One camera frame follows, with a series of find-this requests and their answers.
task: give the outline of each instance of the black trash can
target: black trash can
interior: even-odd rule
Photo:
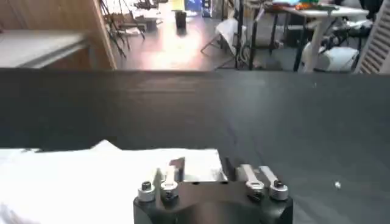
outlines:
[[[185,30],[186,29],[186,17],[187,13],[178,11],[175,12],[175,18],[176,18],[176,28],[179,30]]]

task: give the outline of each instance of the shiny floor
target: shiny floor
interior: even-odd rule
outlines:
[[[120,57],[113,47],[117,67],[120,70],[215,70],[232,58],[230,51],[213,46],[208,47],[204,54],[200,50],[214,37],[215,27],[220,22],[199,15],[188,16],[186,33],[178,33],[174,15],[168,13],[157,30],[145,33],[145,40],[141,35],[128,37],[130,50],[123,48],[127,58]],[[271,27],[272,20],[266,25]],[[269,35],[264,29],[258,30],[258,36]],[[289,71],[293,69],[295,53],[295,49],[278,49],[273,58],[280,62],[283,70]],[[255,64],[261,65],[268,60],[267,50],[257,50]],[[232,61],[225,67],[233,66]]]

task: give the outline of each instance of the white chair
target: white chair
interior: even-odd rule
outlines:
[[[225,61],[222,65],[218,66],[218,68],[222,68],[225,66],[227,63],[231,62],[232,60],[235,59],[236,55],[236,36],[237,36],[237,30],[238,30],[238,21],[233,17],[234,12],[229,14],[228,19],[223,20],[220,22],[216,27],[215,27],[215,36],[213,39],[211,39],[201,50],[200,52],[204,54],[204,50],[208,48],[209,46],[217,47],[219,46],[214,45],[214,42],[222,37],[224,41],[228,44],[230,53],[233,55],[232,58],[228,59]],[[241,42],[246,40],[245,36],[245,31],[246,31],[246,26],[242,27],[242,35],[241,35]]]

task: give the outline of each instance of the small white object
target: small white object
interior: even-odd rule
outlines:
[[[336,181],[336,182],[335,182],[335,187],[336,187],[337,189],[340,189],[340,188],[341,188],[341,183],[338,182],[338,181]]]

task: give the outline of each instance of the table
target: table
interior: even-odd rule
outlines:
[[[72,31],[5,30],[0,33],[0,67],[42,68],[81,49],[92,48],[85,34]]]
[[[313,39],[311,40],[310,57],[308,57],[309,60],[307,61],[303,69],[304,72],[313,72],[313,69],[318,60],[318,52],[321,46],[322,37],[324,36],[327,27],[330,25],[332,18],[343,17],[343,16],[368,15],[369,13],[367,10],[363,10],[363,9],[353,9],[350,7],[344,7],[338,5],[336,5],[335,7],[337,7],[338,10],[333,10],[330,13],[323,10],[296,10],[294,7],[283,7],[283,10],[289,13],[300,15],[305,18],[317,18],[320,21],[320,23],[317,25],[316,29],[314,30]],[[299,48],[300,48],[299,49],[300,53],[298,52],[298,55],[302,55],[303,46]]]
[[[289,185],[295,223],[387,223],[390,77],[0,69],[0,146],[216,148]],[[341,188],[335,188],[335,182]]]

